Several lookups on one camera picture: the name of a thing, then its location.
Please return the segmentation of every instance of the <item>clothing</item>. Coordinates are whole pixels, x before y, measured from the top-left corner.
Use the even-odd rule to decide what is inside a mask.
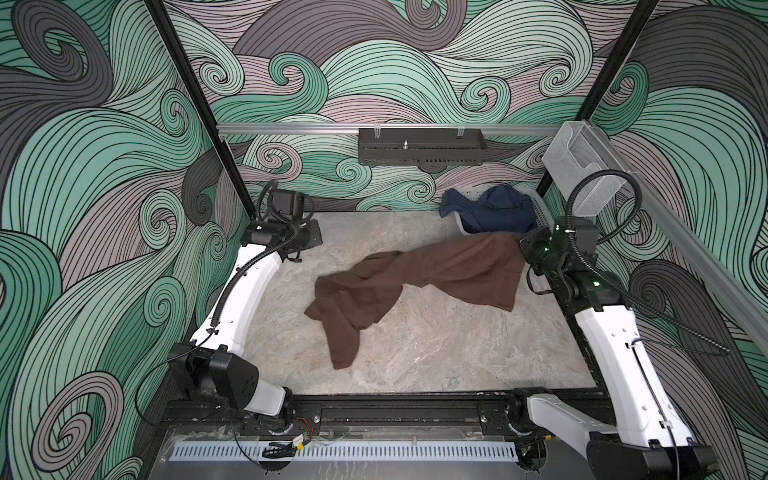
[[[440,217],[454,211],[462,218],[467,233],[525,233],[536,227],[531,198],[505,184],[489,188],[477,202],[453,188],[446,191],[440,203]]]
[[[367,256],[351,270],[321,276],[304,312],[323,323],[334,369],[352,365],[360,330],[391,309],[402,285],[434,285],[475,305],[511,311],[525,258],[513,233],[481,233],[410,252]]]

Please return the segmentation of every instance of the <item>navy blue cloth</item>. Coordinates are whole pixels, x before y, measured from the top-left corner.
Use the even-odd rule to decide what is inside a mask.
[[[509,185],[489,188],[477,202],[452,188],[442,195],[440,217],[451,212],[458,212],[467,233],[525,233],[536,227],[531,198]]]

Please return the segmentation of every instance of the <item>wall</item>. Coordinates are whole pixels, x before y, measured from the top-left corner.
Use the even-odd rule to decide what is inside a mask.
[[[0,3],[0,63],[2,476],[135,477],[137,384],[206,315],[242,207],[190,188],[210,143],[141,0]]]
[[[668,12],[647,24],[601,105],[611,119],[598,123],[768,308],[768,4],[710,4]],[[595,56],[608,55],[611,47]],[[549,200],[561,206],[556,192]],[[633,205],[632,195],[621,191],[599,217],[603,230],[612,230]],[[765,478],[768,360],[737,326],[739,319],[718,305],[645,212],[600,255],[601,264],[634,292],[732,349],[723,358],[646,345],[677,408],[717,448],[723,476]],[[643,318],[641,330],[648,339],[706,349],[655,319]]]
[[[219,122],[572,120],[634,1],[167,0]],[[657,15],[698,3],[665,0]],[[606,121],[611,113],[606,113]],[[434,210],[451,187],[534,187],[549,139],[489,138],[487,163],[362,167],[352,136],[230,137],[257,192],[278,178],[321,210]]]

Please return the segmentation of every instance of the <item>brown cloth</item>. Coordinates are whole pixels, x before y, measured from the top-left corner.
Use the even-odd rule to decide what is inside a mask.
[[[391,309],[402,285],[432,284],[475,305],[511,311],[525,259],[509,232],[478,233],[410,252],[368,255],[351,270],[321,276],[304,312],[323,322],[334,369],[352,365],[360,330]]]

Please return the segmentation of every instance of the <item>black frame pole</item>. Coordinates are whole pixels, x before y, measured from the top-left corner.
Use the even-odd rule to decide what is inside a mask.
[[[219,137],[219,132],[216,128],[217,122],[214,112],[210,109],[210,105],[205,99],[203,88],[195,77],[192,65],[190,64],[187,53],[184,52],[184,48],[181,46],[181,40],[176,33],[174,24],[170,21],[168,11],[165,9],[163,0],[144,0],[147,5],[149,14],[154,21],[157,31],[160,32],[160,36],[163,38],[165,48],[168,50],[170,59],[174,61],[176,69],[181,76],[181,81],[184,83],[184,87],[189,92],[192,105],[194,105],[197,114],[200,116],[200,120],[203,122],[205,130],[208,132],[210,141],[213,142],[216,153],[219,155],[224,170],[232,180],[232,185],[235,187],[237,196],[240,197],[240,202],[243,203],[248,217],[252,220],[256,218],[256,206],[253,205],[253,200],[250,198],[248,188],[245,185],[245,181],[240,176],[240,172],[237,170],[237,162],[235,162],[232,151],[229,149],[226,143]]]
[[[635,5],[632,15],[630,15],[627,24],[624,26],[624,30],[616,39],[611,53],[608,55],[605,65],[600,70],[598,78],[592,84],[587,97],[584,99],[584,103],[581,104],[578,113],[576,114],[575,121],[589,120],[592,115],[598,109],[598,105],[603,100],[608,88],[614,82],[614,79],[619,74],[621,67],[624,66],[624,62],[627,60],[634,43],[640,37],[640,33],[643,31],[645,24],[648,22],[651,14],[654,13],[656,5],[659,0],[640,0]],[[549,172],[545,172],[544,176],[536,187],[536,193],[539,197],[544,197],[552,185],[552,176]]]

